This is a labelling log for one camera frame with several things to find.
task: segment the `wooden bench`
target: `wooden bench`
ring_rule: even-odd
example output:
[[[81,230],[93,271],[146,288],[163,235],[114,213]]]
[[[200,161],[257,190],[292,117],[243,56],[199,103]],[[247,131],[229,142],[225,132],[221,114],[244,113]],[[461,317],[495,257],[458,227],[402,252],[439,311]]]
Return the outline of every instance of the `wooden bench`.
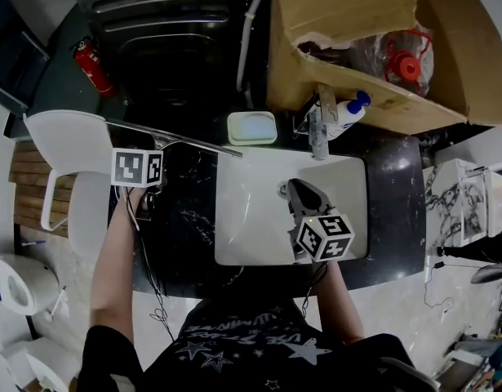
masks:
[[[40,225],[47,177],[50,172],[51,167],[31,140],[16,143],[9,174],[9,181],[16,183],[13,221],[28,228],[67,238],[67,222],[54,231],[46,231]],[[59,222],[67,217],[74,179],[75,176],[62,176],[56,180],[55,195],[51,206],[51,223]]]

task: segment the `person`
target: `person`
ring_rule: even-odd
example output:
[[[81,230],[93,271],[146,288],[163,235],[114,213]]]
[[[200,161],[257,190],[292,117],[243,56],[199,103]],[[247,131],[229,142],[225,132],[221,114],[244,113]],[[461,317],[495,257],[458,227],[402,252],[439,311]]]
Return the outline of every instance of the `person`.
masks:
[[[143,193],[131,191],[134,210]],[[133,346],[131,225],[121,198],[96,263],[78,391],[334,390],[359,381],[381,390],[379,372],[366,365],[371,347],[358,347],[356,357],[348,352],[365,333],[335,261],[314,287],[322,332],[304,321],[291,298],[204,300],[143,372]]]

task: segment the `cable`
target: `cable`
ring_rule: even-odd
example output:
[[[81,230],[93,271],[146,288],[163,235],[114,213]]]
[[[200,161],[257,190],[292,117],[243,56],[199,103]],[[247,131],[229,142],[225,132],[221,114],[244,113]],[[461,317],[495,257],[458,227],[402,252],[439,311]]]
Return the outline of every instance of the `cable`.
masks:
[[[501,263],[499,263],[498,261],[492,260],[489,256],[487,256],[487,255],[486,255],[486,253],[485,253],[483,250],[481,250],[481,252],[482,252],[482,254],[483,254],[483,255],[484,255],[484,256],[485,256],[488,260],[490,260],[492,263],[496,263],[496,264],[498,264],[498,265],[500,265],[500,264],[501,264]]]
[[[428,302],[427,302],[427,293],[429,292],[429,289],[428,289],[428,285],[430,282],[432,282],[432,272],[435,270],[435,269],[440,269],[441,267],[444,266],[444,264],[442,266],[439,266],[439,267],[436,267],[436,265],[430,270],[430,279],[428,282],[425,282],[424,284],[424,298],[423,298],[423,302],[425,305],[427,305],[431,310],[433,310],[436,306],[442,306],[446,301],[448,301],[449,299],[452,301],[452,307],[454,306],[455,304],[455,301],[454,301],[454,298],[449,296],[449,297],[446,297],[443,302],[441,303],[438,303],[438,304],[433,304],[433,305],[430,305]]]
[[[144,244],[144,239],[142,238],[142,234],[140,232],[140,227],[138,226],[138,223],[136,222],[135,218],[135,212],[133,210],[133,206],[131,204],[131,199],[130,195],[132,192],[133,188],[130,188],[128,191],[124,190],[122,193],[124,194],[124,198],[126,199],[126,207],[127,207],[127,213],[129,214],[129,217],[131,218],[131,223],[133,224],[133,230],[135,231],[136,237],[138,239],[139,245],[141,246],[142,250],[142,258],[144,262],[144,270],[145,270],[145,275],[149,281],[149,284],[154,290],[154,295],[157,298],[159,307],[155,308],[153,314],[149,314],[149,316],[156,320],[160,321],[164,328],[167,330],[169,336],[171,337],[171,340],[174,341],[175,338],[173,337],[171,333],[171,329],[169,328],[169,323],[167,322],[167,312],[165,308],[163,307],[163,297],[167,296],[166,288],[165,285],[162,286],[160,285],[159,278],[156,278],[156,280],[153,277],[153,272],[151,271],[151,268],[149,266],[149,258],[147,257],[147,251],[145,250],[145,244]]]
[[[429,283],[432,282],[432,273],[435,269],[441,269],[442,267],[445,267],[445,266],[450,266],[450,267],[469,267],[469,268],[472,268],[472,269],[481,269],[481,266],[479,265],[446,265],[444,262],[442,261],[439,261],[438,263],[436,263],[434,265],[434,267],[430,270],[430,279],[428,282],[425,282],[424,283],[424,298],[423,298],[423,302],[425,305],[427,305],[431,310],[433,310],[436,306],[442,306],[446,301],[448,301],[449,299],[452,301],[452,307],[454,307],[454,304],[455,304],[455,301],[454,301],[454,298],[449,296],[449,297],[446,297],[441,303],[437,303],[437,304],[433,304],[433,305],[430,305],[428,302],[427,302],[427,293],[429,292]]]
[[[327,276],[327,271],[328,271],[328,263],[325,262],[318,267],[318,269],[313,273],[313,276],[310,278],[309,290],[307,291],[307,294],[305,295],[305,299],[303,301],[303,305],[301,306],[301,313],[303,315],[303,318],[307,318],[307,308],[309,307],[310,292],[313,290],[314,286],[320,283],[323,280],[323,278]]]

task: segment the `soap dispenser bottle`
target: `soap dispenser bottle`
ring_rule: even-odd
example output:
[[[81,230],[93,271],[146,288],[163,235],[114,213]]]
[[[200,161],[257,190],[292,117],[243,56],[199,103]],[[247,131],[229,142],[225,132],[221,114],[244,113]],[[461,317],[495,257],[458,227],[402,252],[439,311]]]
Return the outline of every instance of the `soap dispenser bottle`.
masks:
[[[333,118],[331,122],[325,121],[328,140],[336,139],[365,116],[365,106],[370,104],[371,98],[364,91],[358,91],[354,100],[344,100],[338,103],[336,106],[337,118]]]

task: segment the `white chair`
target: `white chair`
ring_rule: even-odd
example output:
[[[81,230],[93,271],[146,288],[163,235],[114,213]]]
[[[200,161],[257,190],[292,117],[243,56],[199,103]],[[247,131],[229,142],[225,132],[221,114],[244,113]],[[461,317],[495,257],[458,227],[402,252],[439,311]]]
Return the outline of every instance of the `white chair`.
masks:
[[[38,151],[52,167],[42,207],[42,227],[52,231],[68,221],[71,248],[96,259],[107,231],[111,187],[113,146],[105,120],[83,112],[50,110],[24,116],[24,123]],[[56,179],[74,173],[78,175],[68,218],[52,225]]]

